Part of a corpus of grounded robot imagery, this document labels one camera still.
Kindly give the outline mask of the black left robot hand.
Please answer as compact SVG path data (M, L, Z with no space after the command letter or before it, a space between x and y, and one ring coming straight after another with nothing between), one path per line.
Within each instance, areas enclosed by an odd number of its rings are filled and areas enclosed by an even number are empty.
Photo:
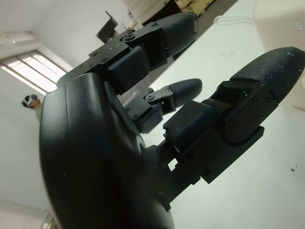
M196 102L200 79L118 96L190 45L197 16L129 29L90 54L46 94L39 153L61 229L172 229L170 203L211 183L264 134L264 121L305 67L296 47L264 53Z

